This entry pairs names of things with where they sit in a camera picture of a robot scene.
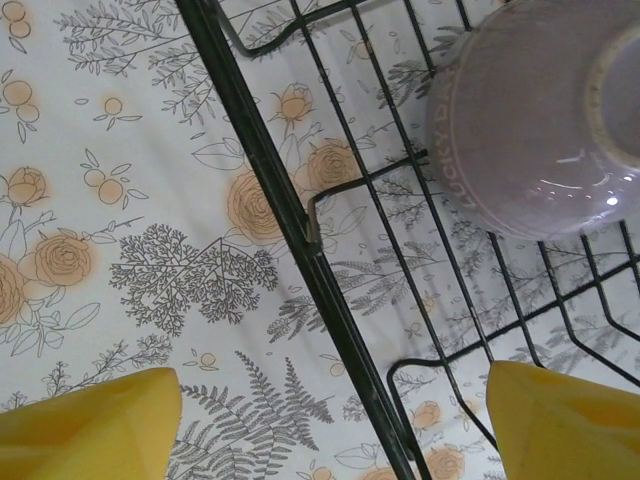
dish rack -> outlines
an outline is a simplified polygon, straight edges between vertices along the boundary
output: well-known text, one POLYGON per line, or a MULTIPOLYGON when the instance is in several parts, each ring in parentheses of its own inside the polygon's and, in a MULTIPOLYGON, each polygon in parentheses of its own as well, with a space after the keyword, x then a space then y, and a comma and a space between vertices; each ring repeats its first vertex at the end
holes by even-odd
MULTIPOLYGON (((513 331, 514 329, 520 329, 526 343, 526 348, 528 349, 533 362, 540 367, 544 367, 540 360, 540 356, 536 352, 528 327, 528 322, 552 309, 558 309, 562 316, 564 326, 566 327, 567 334, 571 339, 571 342, 578 349, 582 350, 585 354, 602 363, 604 366, 608 367, 632 384, 640 387, 640 380, 638 380, 638 378, 628 371, 620 368, 614 362, 604 358, 598 352, 594 351, 579 340, 574 328, 572 327, 572 322, 567 308, 567 303, 573 298, 586 291, 595 289, 609 325, 633 341, 640 343, 640 336, 638 334, 630 331, 628 328, 617 323, 613 319, 603 287, 603 282, 605 280, 624 270, 630 269, 633 273, 635 282, 639 286, 640 293, 640 271, 637 265, 640 260, 640 256, 634 251, 631 235, 626 223, 621 222, 619 224, 619 228, 624 240, 626 253, 628 254, 628 260, 606 273, 601 273, 598 271, 590 241, 586 236, 583 236, 581 239, 582 246, 588 260, 593 280, 580 285, 578 288, 575 288, 568 293, 562 293, 558 280, 556 279, 556 274, 549 257, 548 249, 544 243, 538 243, 538 248, 546 268, 546 273, 552 286, 554 299, 546 305, 525 314, 523 313, 523 308, 521 307, 521 303, 516 295, 512 277, 508 273, 505 255, 501 250, 498 239, 494 234, 487 233, 490 244, 495 253, 495 258, 500 267, 499 271, 504 279, 509 296, 511 297, 516 320, 503 328, 492 332, 491 334, 485 334, 476 313, 476 309, 474 308, 469 288, 465 283, 463 272, 461 271, 458 261, 454 255, 454 249, 451 241, 447 238, 443 222, 436 210, 436 205, 434 204, 434 200, 430 194, 427 181, 421 171, 427 152, 425 150, 416 151, 409 139, 407 129, 403 125, 396 110, 389 84, 385 79, 378 58, 376 57, 376 53, 371 47, 367 30, 359 13, 359 6, 372 1, 375 0, 340 0, 329 6, 318 8, 312 12, 303 13, 297 1, 290 0, 290 6, 295 16, 294 20, 283 28, 281 33, 272 41, 253 49, 247 48, 243 44, 238 33, 231 25, 229 18, 221 8, 218 0, 177 0, 177 5, 187 28, 193 37, 202 61, 211 76, 220 101, 228 112, 229 120, 235 128, 252 168, 264 190, 265 196, 278 219, 280 228, 287 241, 293 258, 295 259, 311 296, 317 305, 318 311, 324 320, 326 329, 329 332, 338 353, 340 354, 345 369, 349 373, 355 390, 362 401, 364 409, 376 431, 380 444, 384 449, 391 467, 395 471, 398 479, 412 480, 416 477, 409 462, 414 461, 421 478, 423 480, 431 480, 432 477, 429 474, 419 443, 413 433, 411 423, 402 405, 398 389, 394 384, 394 374, 403 367, 409 365, 442 369, 446 374, 458 404, 464 409, 465 413, 475 426, 484 434, 486 439, 496 447, 496 441, 491 432, 485 425, 483 425, 476 414, 474 414, 463 400, 460 386, 452 371, 451 364, 452 362, 478 349, 484 350, 488 360, 492 361, 493 354, 490 342, 508 332, 513 331), (340 12, 350 13, 357 25, 358 31, 361 35, 361 40, 366 46, 365 48, 367 48, 369 59, 378 78, 384 99, 386 100, 386 104, 393 115, 396 128, 404 144, 404 149, 407 152, 406 158, 396 161, 374 172, 368 172, 366 170, 362 156, 358 151, 354 135, 351 133, 349 122, 342 111, 340 102, 338 101, 336 89, 332 85, 325 71, 325 67, 315 45, 316 40, 314 40, 311 34, 311 28, 314 22, 340 12), (322 82, 335 109, 336 116, 344 130, 345 138, 348 140, 362 174, 362 177, 357 180, 333 187, 315 195, 309 201, 306 211, 289 179, 278 154, 278 150, 254 103, 253 95, 243 78, 233 53, 233 49, 235 49, 235 51, 240 55, 256 58, 274 52, 280 46, 284 45, 294 34, 302 36, 309 49, 310 55, 313 57, 322 82), (418 178, 422 193, 424 194, 424 198, 428 204, 429 211, 433 216, 435 226, 441 237, 442 245, 444 246, 448 260, 454 270, 456 280, 459 284, 460 291, 462 292, 464 303, 470 312, 473 324, 478 333, 478 341, 467 345, 461 350, 450 355, 445 353, 445 348, 438 338, 434 325, 429 318, 427 309, 421 300, 420 293, 407 264, 407 260, 402 254, 396 234, 391 227, 390 220, 382 208, 380 196, 376 192, 373 184, 374 180, 377 178, 388 175, 397 169, 407 167, 413 169, 418 178), (387 388, 385 388, 385 383, 374 366, 367 349, 367 345, 363 340, 363 337, 354 321, 354 317, 349 309, 348 303, 340 290, 338 282, 336 281, 336 276, 323 253, 322 237, 316 213, 316 205, 318 205, 320 201, 358 187, 367 188, 371 199, 376 206, 378 214, 380 215, 380 220, 382 221, 386 234, 388 235, 389 242, 393 248, 393 252, 396 254, 398 264, 406 276, 407 284, 416 300, 424 325, 431 336, 431 340, 433 341, 433 345, 435 346, 439 358, 438 360, 406 358, 396 362, 387 372, 387 388)), ((411 0, 398 0, 398 3, 404 4, 404 7, 398 7, 398 14, 408 15, 420 49, 424 55, 429 75, 433 77, 436 74, 436 67, 429 53, 427 42, 420 31, 419 20, 414 8, 412 7, 411 0)), ((472 29, 472 25, 470 24, 469 16, 465 9, 463 0, 455 0, 455 4, 458 8, 462 25, 467 31, 470 31, 472 29)))

ceramic bowl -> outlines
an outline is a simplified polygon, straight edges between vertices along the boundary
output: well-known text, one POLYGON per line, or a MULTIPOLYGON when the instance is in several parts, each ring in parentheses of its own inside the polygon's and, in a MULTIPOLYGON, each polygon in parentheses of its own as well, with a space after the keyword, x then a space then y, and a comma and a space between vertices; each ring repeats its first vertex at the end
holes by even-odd
POLYGON ((465 34, 428 99, 433 173, 487 230, 588 232, 640 207, 640 2, 519 0, 465 34))

branch print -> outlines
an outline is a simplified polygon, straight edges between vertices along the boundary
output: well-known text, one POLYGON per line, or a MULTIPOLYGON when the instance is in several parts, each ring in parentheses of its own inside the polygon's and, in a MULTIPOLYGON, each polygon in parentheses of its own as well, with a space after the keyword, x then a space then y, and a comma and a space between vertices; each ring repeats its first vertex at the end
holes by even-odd
POLYGON ((244 312, 258 308, 256 288, 272 291, 278 283, 267 252, 247 253, 224 237, 198 250, 182 232, 154 224, 121 239, 120 249, 122 263, 111 265, 110 283, 127 289, 127 314, 137 326, 153 323, 176 337, 193 303, 211 323, 238 324, 244 312))

printed rose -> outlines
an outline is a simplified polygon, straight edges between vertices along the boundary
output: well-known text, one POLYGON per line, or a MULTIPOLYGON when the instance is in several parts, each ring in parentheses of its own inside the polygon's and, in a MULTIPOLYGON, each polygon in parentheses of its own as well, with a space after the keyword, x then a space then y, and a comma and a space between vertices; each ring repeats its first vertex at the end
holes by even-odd
POLYGON ((282 238, 276 217, 253 172, 238 176, 231 186, 227 213, 229 220, 256 245, 271 245, 282 238))
POLYGON ((17 205, 29 205, 44 197, 47 183, 40 170, 21 167, 9 180, 9 199, 17 205))
POLYGON ((67 235, 43 240, 18 265, 22 275, 46 285, 70 286, 91 271, 89 246, 67 235))
POLYGON ((313 98, 309 87, 300 83, 292 83, 287 87, 280 99, 280 111, 275 118, 282 118, 287 123, 299 122, 311 111, 313 98))
POLYGON ((392 468, 380 468, 367 473, 362 480, 398 480, 392 468))
POLYGON ((24 279, 13 260, 0 255, 0 325, 13 320, 22 305, 24 279))
POLYGON ((464 455, 457 450, 437 450, 425 460, 433 480, 459 480, 464 475, 464 455))
POLYGON ((436 402, 422 402, 413 413, 413 426, 423 430, 432 427, 440 420, 440 407, 436 402))
POLYGON ((358 164, 351 148, 340 143, 330 143, 311 154, 308 164, 309 184, 316 191, 323 191, 360 176, 358 164))

table surface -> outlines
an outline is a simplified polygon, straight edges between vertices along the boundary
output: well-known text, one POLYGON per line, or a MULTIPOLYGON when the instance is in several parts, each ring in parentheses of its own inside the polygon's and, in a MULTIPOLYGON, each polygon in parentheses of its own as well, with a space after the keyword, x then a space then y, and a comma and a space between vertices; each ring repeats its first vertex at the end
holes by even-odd
MULTIPOLYGON (((472 23, 500 3, 468 0, 472 23)), ((300 2, 306 11, 326 4, 300 2)), ((455 4, 414 4, 438 60, 461 33, 455 4)), ((291 18, 287 1, 222 5, 250 46, 291 18)), ((421 144, 426 66, 404 6, 370 2, 362 11, 421 144)), ((393 479, 173 2, 8 1, 0 24, 2 410, 167 365, 184 394, 168 478, 393 479)), ((402 156, 353 19, 322 21, 314 38, 368 168, 402 156)), ((239 62, 301 197, 357 176, 300 36, 239 62)), ((486 234, 430 186, 484 328, 512 322, 486 234)), ((473 343, 415 176, 398 171, 377 187, 447 352, 473 343)), ((323 204, 320 223, 381 374, 400 358, 435 358, 366 192, 323 204)), ((629 228, 636 239, 638 218, 629 228)), ((590 238, 600 271, 628 260, 617 226, 590 238)), ((550 301, 537 245, 500 242, 525 313, 550 301)), ((591 279, 579 239, 549 249, 564 292, 591 279)), ((631 272, 605 290, 614 318, 637 331, 631 272)), ((638 375, 637 345, 606 324, 594 291, 569 307, 581 340, 638 375)), ((550 368, 637 391, 577 350, 556 310, 530 327, 550 368)), ((518 329, 492 342, 496 358, 530 361, 524 347, 518 329)), ((488 366, 481 350, 454 364, 487 425, 488 366)), ((397 383, 435 480, 505 478, 442 371, 406 368, 397 383)))

